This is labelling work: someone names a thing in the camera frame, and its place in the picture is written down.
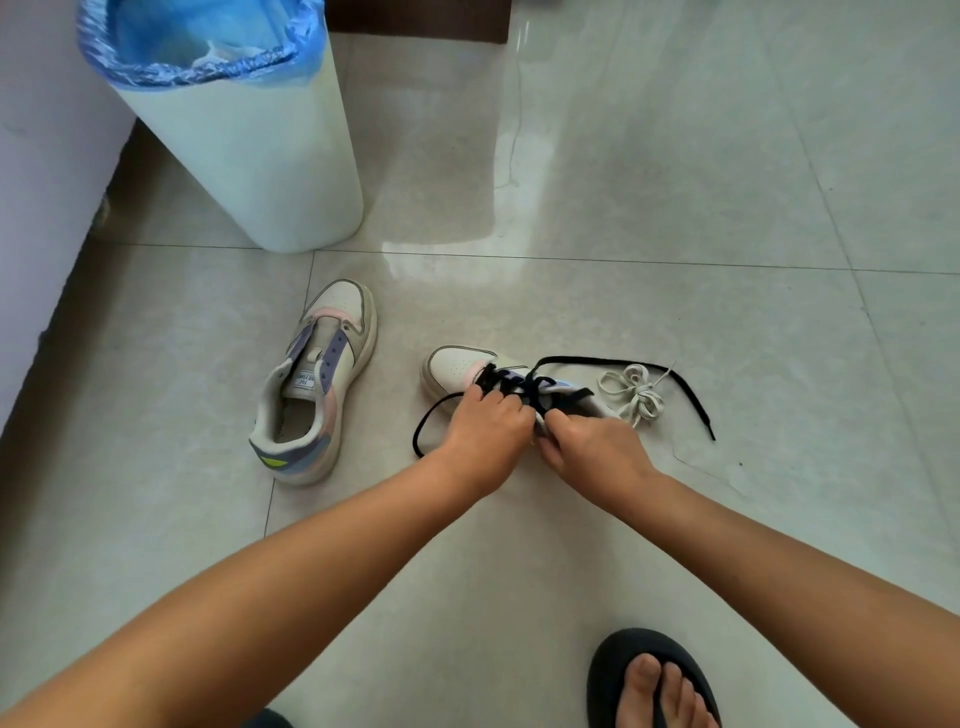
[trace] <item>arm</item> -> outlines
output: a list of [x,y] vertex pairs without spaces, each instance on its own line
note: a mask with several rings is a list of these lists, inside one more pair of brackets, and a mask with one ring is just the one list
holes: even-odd
[[960,618],[659,473],[615,420],[548,413],[558,474],[717,592],[861,726],[960,716]]
[[471,387],[439,449],[194,577],[0,716],[0,726],[239,725],[503,483],[533,422],[516,396],[482,399]]

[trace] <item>white wall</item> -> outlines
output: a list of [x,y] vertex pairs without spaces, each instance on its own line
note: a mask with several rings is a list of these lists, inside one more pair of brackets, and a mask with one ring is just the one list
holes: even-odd
[[74,0],[0,0],[0,428],[133,115],[77,50]]

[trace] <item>tile floor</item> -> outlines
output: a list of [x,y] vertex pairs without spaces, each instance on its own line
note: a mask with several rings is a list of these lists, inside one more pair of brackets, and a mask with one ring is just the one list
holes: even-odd
[[[0,707],[410,463],[442,343],[677,360],[718,441],[667,387],[643,433],[662,468],[960,610],[960,17],[904,8],[516,0],[506,47],[336,36],[367,213],[312,255],[257,250],[138,133],[0,442]],[[377,297],[377,353],[333,476],[274,488],[245,440],[255,394],[340,276]],[[627,624],[686,643],[729,725],[849,724],[534,459],[276,706],[298,726],[582,726],[591,651]]]

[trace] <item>white shoelace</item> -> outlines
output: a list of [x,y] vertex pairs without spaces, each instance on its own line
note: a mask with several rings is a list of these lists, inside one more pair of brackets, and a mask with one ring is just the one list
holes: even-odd
[[[630,401],[620,407],[616,414],[636,427],[644,420],[655,420],[663,414],[663,397],[654,391],[663,378],[673,371],[673,364],[657,381],[650,382],[650,372],[642,364],[631,364],[619,372],[604,372],[597,378],[597,386],[612,397],[629,396]],[[611,380],[613,386],[607,387],[605,381]]]

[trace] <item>blue plastic bag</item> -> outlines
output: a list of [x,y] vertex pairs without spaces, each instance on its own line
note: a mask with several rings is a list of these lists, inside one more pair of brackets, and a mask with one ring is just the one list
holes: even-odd
[[324,57],[324,0],[81,0],[77,37],[94,70],[128,90],[305,84]]

